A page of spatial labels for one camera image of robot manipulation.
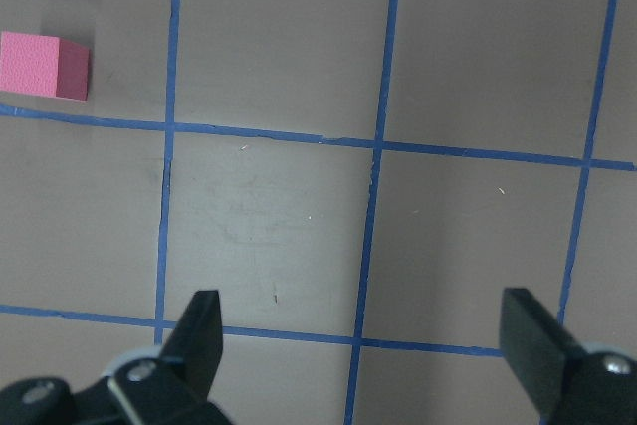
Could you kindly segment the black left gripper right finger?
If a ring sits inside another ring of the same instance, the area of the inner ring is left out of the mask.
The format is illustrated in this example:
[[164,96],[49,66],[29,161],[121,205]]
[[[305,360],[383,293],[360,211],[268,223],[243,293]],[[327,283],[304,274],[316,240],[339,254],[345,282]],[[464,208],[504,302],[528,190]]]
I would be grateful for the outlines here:
[[527,289],[503,290],[499,348],[543,423],[636,422],[636,359],[579,342]]

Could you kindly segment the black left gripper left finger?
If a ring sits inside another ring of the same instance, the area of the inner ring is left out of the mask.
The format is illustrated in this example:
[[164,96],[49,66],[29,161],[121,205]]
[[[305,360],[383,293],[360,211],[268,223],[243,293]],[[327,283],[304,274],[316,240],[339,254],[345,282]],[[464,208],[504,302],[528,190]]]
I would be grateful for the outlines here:
[[127,424],[228,424],[208,400],[222,354],[220,295],[198,291],[158,354],[122,365],[107,389]]

